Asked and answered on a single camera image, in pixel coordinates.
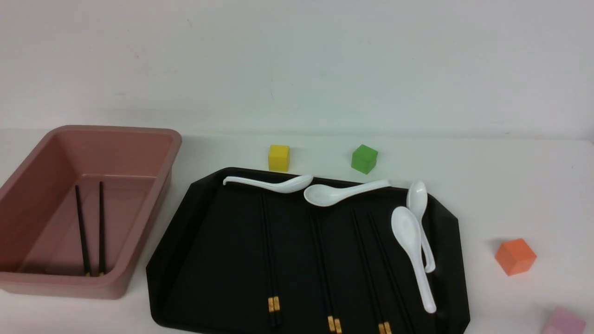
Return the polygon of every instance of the black tray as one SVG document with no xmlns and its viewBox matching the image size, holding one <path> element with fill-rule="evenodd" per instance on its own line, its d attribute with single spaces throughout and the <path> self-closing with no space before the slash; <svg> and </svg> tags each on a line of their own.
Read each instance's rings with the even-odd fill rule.
<svg viewBox="0 0 594 334">
<path fill-rule="evenodd" d="M 327 319 L 309 227 L 321 224 L 343 333 L 377 333 L 349 213 L 355 210 L 380 302 L 393 333 L 461 334 L 470 321 L 458 220 L 429 197 L 423 227 L 435 255 L 429 274 L 437 312 L 424 311 L 412 266 L 390 228 L 405 205 L 405 189 L 385 188 L 326 208 L 303 191 L 277 194 L 229 183 L 227 176 L 282 182 L 294 175 L 225 168 L 193 183 L 147 266 L 151 315 L 162 326 L 201 333 L 327 334 Z M 312 184 L 350 187 L 352 182 L 315 178 Z M 266 194 L 274 242 L 282 324 L 268 324 L 260 196 Z M 391 288 L 366 218 L 375 217 L 398 291 Z"/>
</svg>

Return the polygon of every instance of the white table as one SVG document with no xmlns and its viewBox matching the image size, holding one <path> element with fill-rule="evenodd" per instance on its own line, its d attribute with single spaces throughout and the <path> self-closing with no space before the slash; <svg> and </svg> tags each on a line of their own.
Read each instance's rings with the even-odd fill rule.
<svg viewBox="0 0 594 334">
<path fill-rule="evenodd" d="M 1 130 L 0 182 L 46 131 Z M 364 175 L 350 168 L 361 143 L 380 152 Z M 423 179 L 459 219 L 471 322 L 468 334 L 540 333 L 560 305 L 594 333 L 594 145 L 588 141 L 258 134 L 184 135 L 173 182 L 126 295 L 116 301 L 0 291 L 1 333 L 178 333 L 151 319 L 144 268 L 189 184 L 227 166 L 267 169 L 270 144 L 291 146 L 290 172 L 406 187 Z M 507 277 L 494 254 L 523 237 L 538 259 Z"/>
</svg>

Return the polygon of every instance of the chopsticks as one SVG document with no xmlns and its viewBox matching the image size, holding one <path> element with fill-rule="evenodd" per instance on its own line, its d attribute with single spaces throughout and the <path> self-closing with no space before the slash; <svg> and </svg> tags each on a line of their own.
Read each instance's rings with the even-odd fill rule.
<svg viewBox="0 0 594 334">
<path fill-rule="evenodd" d="M 331 333 L 341 334 L 342 327 L 340 325 L 336 296 L 331 289 L 333 280 L 330 268 L 326 262 L 324 237 L 320 223 L 316 220 L 313 213 L 309 217 L 309 227 L 311 228 L 312 239 L 314 241 L 315 256 L 321 281 L 320 285 L 322 286 L 322 294 L 324 295 L 324 309 L 328 318 L 328 329 Z"/>
<path fill-rule="evenodd" d="M 78 230 L 80 232 L 80 245 L 83 251 L 84 275 L 86 277 L 90 277 L 91 266 L 89 263 L 89 251 L 87 249 L 87 234 L 84 230 L 83 208 L 80 202 L 80 191 L 78 190 L 77 185 L 74 186 L 74 192 L 76 193 L 76 209 L 78 213 Z"/>
<path fill-rule="evenodd" d="M 78 230 L 80 232 L 80 245 L 83 253 L 84 276 L 91 276 L 89 249 L 87 247 L 87 234 L 84 227 L 83 206 L 80 200 L 78 185 L 74 186 L 76 194 L 76 209 L 78 215 Z M 103 201 L 103 182 L 99 182 L 99 276 L 106 272 L 105 266 L 105 204 Z"/>
<path fill-rule="evenodd" d="M 270 232 L 270 221 L 266 209 L 266 195 L 260 195 L 262 230 L 264 240 L 264 254 L 266 257 L 267 272 L 267 293 L 268 293 L 268 315 L 270 316 L 270 327 L 280 325 L 280 298 L 278 292 L 278 276 L 276 273 L 276 264 L 274 262 L 274 247 L 272 245 L 272 234 Z"/>
<path fill-rule="evenodd" d="M 99 276 L 105 274 L 105 205 L 103 182 L 99 182 Z"/>
<path fill-rule="evenodd" d="M 410 323 L 410 315 L 408 315 L 407 308 L 402 300 L 402 297 L 400 296 L 400 287 L 398 286 L 398 282 L 396 281 L 396 275 L 394 274 L 394 268 L 390 264 L 390 261 L 388 259 L 388 252 L 386 251 L 386 247 L 384 246 L 384 243 L 382 242 L 381 237 L 380 237 L 380 230 L 377 227 L 377 223 L 375 222 L 375 218 L 373 217 L 371 212 L 367 213 L 367 219 L 369 220 L 371 229 L 373 230 L 375 242 L 380 246 L 381 261 L 382 261 L 386 271 L 388 272 L 388 278 L 390 281 L 390 285 L 392 287 L 392 290 L 394 291 L 394 295 L 396 296 L 398 303 L 400 304 L 400 311 L 406 312 L 406 314 L 403 314 L 403 318 L 408 320 L 407 327 L 412 332 L 412 324 Z M 386 332 L 388 333 L 388 330 L 390 330 L 390 324 L 384 323 L 384 325 L 386 325 Z"/>
<path fill-rule="evenodd" d="M 375 283 L 373 281 L 373 276 L 371 274 L 371 266 L 369 265 L 369 258 L 367 257 L 367 251 L 365 249 L 365 244 L 363 242 L 363 235 L 361 234 L 361 227 L 359 226 L 359 222 L 357 221 L 357 216 L 354 210 L 350 211 L 350 217 L 353 222 L 353 227 L 355 230 L 355 235 L 357 236 L 358 242 L 358 249 L 359 249 L 359 256 L 361 257 L 361 261 L 363 262 L 364 272 L 365 272 L 365 282 L 367 284 L 367 291 L 369 293 L 369 298 L 371 299 L 372 310 L 375 315 L 375 319 L 378 324 L 378 328 L 380 334 L 391 334 L 391 327 L 390 323 L 386 321 L 384 317 L 384 312 L 382 311 L 382 306 L 380 303 L 380 298 L 377 294 L 377 290 L 375 288 Z"/>
</svg>

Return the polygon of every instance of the spoon handle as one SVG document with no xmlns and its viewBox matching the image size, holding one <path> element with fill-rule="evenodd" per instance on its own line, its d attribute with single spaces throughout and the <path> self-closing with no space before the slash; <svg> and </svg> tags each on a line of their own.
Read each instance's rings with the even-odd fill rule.
<svg viewBox="0 0 594 334">
<path fill-rule="evenodd" d="M 421 247 L 423 248 L 423 253 L 425 253 L 425 272 L 432 273 L 435 270 L 435 258 L 433 257 L 433 251 L 431 251 L 431 245 L 429 245 L 429 240 L 427 240 L 427 234 L 425 234 L 421 220 L 419 220 L 419 226 L 421 227 Z"/>
<path fill-rule="evenodd" d="M 343 191 L 342 197 L 347 198 L 347 197 L 351 197 L 354 195 L 366 193 L 368 191 L 372 191 L 372 190 L 376 190 L 376 189 L 380 189 L 380 188 L 391 187 L 391 186 L 392 185 L 390 184 L 390 180 L 387 180 L 387 179 L 381 179 L 378 181 L 363 183 L 363 184 L 356 185 L 354 187 L 343 188 L 342 189 L 342 191 Z"/>
<path fill-rule="evenodd" d="M 241 183 L 241 184 L 247 184 L 247 185 L 251 185 L 254 187 L 258 187 L 258 188 L 263 188 L 266 190 L 273 190 L 275 189 L 275 185 L 272 183 L 268 183 L 268 182 L 264 182 L 264 181 L 257 181 L 254 179 L 248 179 L 248 178 L 240 178 L 240 177 L 226 177 L 223 180 L 223 185 L 226 185 L 227 182 L 235 182 L 235 183 Z"/>
<path fill-rule="evenodd" d="M 413 270 L 415 271 L 416 283 L 419 286 L 419 292 L 421 293 L 421 300 L 423 301 L 423 307 L 427 313 L 435 313 L 437 307 L 435 306 L 435 300 L 431 293 L 431 287 L 429 281 L 427 281 L 427 275 L 423 268 L 422 259 L 410 259 Z"/>
</svg>

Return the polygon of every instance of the white ceramic spoon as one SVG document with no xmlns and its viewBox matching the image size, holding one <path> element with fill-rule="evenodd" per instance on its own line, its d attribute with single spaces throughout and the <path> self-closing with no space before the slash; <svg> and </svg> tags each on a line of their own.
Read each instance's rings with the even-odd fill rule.
<svg viewBox="0 0 594 334">
<path fill-rule="evenodd" d="M 427 313 L 435 313 L 437 307 L 431 294 L 427 275 L 423 270 L 421 229 L 415 215 L 403 206 L 395 208 L 394 212 L 392 212 L 392 232 L 410 258 L 425 311 Z"/>
<path fill-rule="evenodd" d="M 348 188 L 333 188 L 323 184 L 314 184 L 310 185 L 303 192 L 303 196 L 306 201 L 315 206 L 331 206 L 345 198 L 390 186 L 390 181 L 386 179 L 359 184 Z"/>
<path fill-rule="evenodd" d="M 416 181 L 410 186 L 408 194 L 406 195 L 406 207 L 415 215 L 416 220 L 419 222 L 421 227 L 421 246 L 423 247 L 423 253 L 425 253 L 425 272 L 431 273 L 435 270 L 435 259 L 433 258 L 433 252 L 427 240 L 427 235 L 423 229 L 423 215 L 427 209 L 427 188 L 423 181 Z"/>
<path fill-rule="evenodd" d="M 289 194 L 307 188 L 307 186 L 311 183 L 313 179 L 313 175 L 301 175 L 299 177 L 295 177 L 281 183 L 268 183 L 248 178 L 226 177 L 223 180 L 223 185 L 226 185 L 227 182 L 235 182 L 252 185 L 254 187 L 263 188 L 266 190 L 274 191 L 276 193 Z"/>
</svg>

